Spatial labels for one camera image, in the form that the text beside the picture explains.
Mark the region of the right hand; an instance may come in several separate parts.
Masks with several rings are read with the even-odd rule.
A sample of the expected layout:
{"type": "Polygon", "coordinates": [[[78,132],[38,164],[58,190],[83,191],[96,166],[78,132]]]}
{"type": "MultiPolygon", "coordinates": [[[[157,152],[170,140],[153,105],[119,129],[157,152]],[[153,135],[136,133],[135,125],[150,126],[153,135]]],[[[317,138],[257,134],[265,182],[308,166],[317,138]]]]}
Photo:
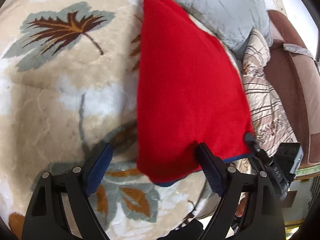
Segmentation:
{"type": "Polygon", "coordinates": [[[248,200],[248,192],[246,192],[244,194],[243,198],[240,200],[240,202],[238,204],[238,207],[237,207],[236,212],[235,212],[235,216],[236,217],[242,217],[244,215],[246,204],[247,204],[247,200],[248,200]]]}

